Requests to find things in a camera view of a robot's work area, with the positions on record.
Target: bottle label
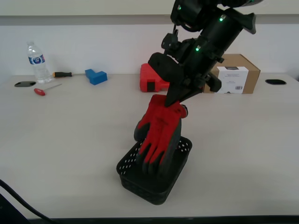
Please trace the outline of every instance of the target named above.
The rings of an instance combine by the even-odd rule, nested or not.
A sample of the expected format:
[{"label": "bottle label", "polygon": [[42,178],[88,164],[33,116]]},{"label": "bottle label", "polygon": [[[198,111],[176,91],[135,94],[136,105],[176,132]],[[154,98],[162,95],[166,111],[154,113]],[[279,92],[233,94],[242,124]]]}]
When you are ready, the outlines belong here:
[{"label": "bottle label", "polygon": [[40,55],[39,57],[28,57],[30,64],[41,64],[45,62],[45,58],[43,55]]}]

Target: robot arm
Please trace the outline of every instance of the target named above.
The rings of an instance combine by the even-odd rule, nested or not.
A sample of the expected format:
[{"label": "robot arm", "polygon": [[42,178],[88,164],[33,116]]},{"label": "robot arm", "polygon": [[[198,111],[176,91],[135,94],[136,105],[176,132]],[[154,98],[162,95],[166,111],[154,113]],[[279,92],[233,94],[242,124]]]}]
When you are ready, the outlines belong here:
[{"label": "robot arm", "polygon": [[[223,62],[223,54],[245,29],[255,34],[254,13],[243,15],[233,7],[249,6],[263,0],[176,0],[171,13],[172,34],[163,39],[164,54],[154,53],[150,66],[167,82],[165,106],[184,101],[198,93],[207,83],[211,91],[221,88],[221,81],[210,70]],[[222,10],[218,4],[230,7]],[[197,39],[178,41],[176,26],[190,32],[201,32]]]}]

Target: blue block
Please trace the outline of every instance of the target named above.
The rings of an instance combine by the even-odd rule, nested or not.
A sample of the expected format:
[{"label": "blue block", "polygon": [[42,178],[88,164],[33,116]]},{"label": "blue block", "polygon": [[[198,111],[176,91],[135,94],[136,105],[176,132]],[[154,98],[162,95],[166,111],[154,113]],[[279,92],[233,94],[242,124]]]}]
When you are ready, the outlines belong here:
[{"label": "blue block", "polygon": [[89,82],[93,85],[97,85],[108,80],[107,73],[103,71],[95,73],[92,69],[88,69],[85,70],[85,75],[89,79]]}]

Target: cardboard box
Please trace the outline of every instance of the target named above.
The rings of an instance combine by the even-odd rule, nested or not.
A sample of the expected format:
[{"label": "cardboard box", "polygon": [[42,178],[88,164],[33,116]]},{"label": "cardboard box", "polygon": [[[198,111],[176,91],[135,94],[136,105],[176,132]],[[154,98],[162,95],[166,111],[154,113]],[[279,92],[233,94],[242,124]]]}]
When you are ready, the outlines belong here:
[{"label": "cardboard box", "polygon": [[[222,82],[218,93],[253,93],[261,71],[243,55],[227,54],[223,58],[224,62],[217,63],[211,71]],[[206,85],[204,93],[213,92]]]}]

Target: red glove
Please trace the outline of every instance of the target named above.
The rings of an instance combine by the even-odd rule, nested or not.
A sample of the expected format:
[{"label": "red glove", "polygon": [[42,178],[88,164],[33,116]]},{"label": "red glove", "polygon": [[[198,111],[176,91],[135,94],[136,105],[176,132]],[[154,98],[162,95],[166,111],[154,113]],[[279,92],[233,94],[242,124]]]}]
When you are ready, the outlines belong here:
[{"label": "red glove", "polygon": [[142,163],[144,173],[166,175],[181,137],[181,118],[185,118],[188,112],[179,102],[165,107],[166,97],[159,99],[156,104],[150,103],[153,108],[149,110],[149,106],[135,129],[135,133],[142,130],[140,136],[146,136],[136,161]]},{"label": "red glove", "polygon": [[159,106],[163,106],[166,100],[165,95],[153,95],[150,102],[149,107],[142,117],[141,121],[138,122],[137,127],[134,131],[134,139],[136,141],[142,141],[145,139],[149,129],[150,129],[150,121],[153,118],[155,111]]}]

